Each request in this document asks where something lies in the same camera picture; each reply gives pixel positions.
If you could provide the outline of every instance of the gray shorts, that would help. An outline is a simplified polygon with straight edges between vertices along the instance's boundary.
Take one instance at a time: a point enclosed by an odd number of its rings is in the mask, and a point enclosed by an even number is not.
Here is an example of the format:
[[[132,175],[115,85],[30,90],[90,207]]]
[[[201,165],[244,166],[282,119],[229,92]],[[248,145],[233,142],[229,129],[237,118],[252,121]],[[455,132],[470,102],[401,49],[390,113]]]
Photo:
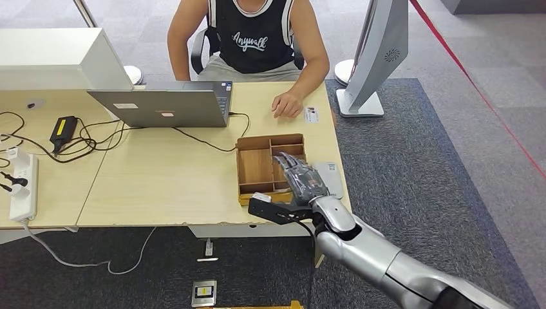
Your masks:
[[[301,71],[294,62],[289,62],[279,68],[261,73],[242,74],[230,67],[217,55],[211,56],[205,69],[199,74],[197,80],[233,82],[292,82],[299,78]]]

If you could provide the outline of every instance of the man's right arm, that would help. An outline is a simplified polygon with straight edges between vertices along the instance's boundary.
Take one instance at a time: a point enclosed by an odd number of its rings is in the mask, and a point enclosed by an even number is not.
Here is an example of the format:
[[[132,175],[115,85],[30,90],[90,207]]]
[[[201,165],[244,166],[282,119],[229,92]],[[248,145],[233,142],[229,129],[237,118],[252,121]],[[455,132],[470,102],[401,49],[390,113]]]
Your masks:
[[[188,39],[209,12],[207,0],[181,0],[167,33],[169,57],[176,80],[190,80]]]

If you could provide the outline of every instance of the black office chair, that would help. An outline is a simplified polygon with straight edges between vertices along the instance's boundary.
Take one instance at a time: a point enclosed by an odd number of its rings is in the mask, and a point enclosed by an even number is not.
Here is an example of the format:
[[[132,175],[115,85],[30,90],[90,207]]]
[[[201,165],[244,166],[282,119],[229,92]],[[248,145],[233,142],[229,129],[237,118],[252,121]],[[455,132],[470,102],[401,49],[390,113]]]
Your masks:
[[[212,56],[214,53],[220,51],[220,40],[218,39],[218,34],[216,33],[216,30],[212,28],[207,28],[197,33],[195,42],[193,43],[193,48],[191,50],[191,66],[197,74],[203,71],[202,55],[203,45],[205,44],[205,37],[208,38],[209,44],[211,45],[211,48],[209,50],[209,57]],[[292,47],[294,49],[294,64],[298,69],[302,70],[305,64],[305,60],[296,40],[294,40]]]

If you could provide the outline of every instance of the gray carpet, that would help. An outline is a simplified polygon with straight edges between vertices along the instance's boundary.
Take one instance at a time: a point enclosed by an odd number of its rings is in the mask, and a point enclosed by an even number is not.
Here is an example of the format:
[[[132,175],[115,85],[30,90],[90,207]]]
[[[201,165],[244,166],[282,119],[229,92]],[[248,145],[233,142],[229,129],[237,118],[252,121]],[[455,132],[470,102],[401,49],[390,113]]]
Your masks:
[[[333,81],[327,82],[335,107]],[[386,116],[338,119],[353,209],[415,258],[462,276],[517,308],[538,308],[527,283],[416,79],[388,80]],[[75,263],[130,267],[148,228],[40,234]],[[326,260],[312,271],[308,238],[221,239],[218,262],[197,263],[187,228],[159,228],[142,264],[125,276],[63,267],[31,239],[0,246],[1,308],[189,308],[194,280],[218,280],[218,304],[394,308],[381,293]]]

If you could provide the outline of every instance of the man's left arm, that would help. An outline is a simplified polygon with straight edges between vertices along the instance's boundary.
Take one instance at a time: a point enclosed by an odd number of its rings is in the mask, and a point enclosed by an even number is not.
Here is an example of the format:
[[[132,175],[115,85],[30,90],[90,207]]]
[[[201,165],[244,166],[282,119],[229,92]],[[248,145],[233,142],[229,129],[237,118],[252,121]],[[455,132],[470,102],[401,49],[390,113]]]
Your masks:
[[[290,90],[273,100],[274,117],[295,118],[303,110],[303,99],[320,86],[330,71],[317,17],[309,0],[294,0],[290,24],[307,65]]]

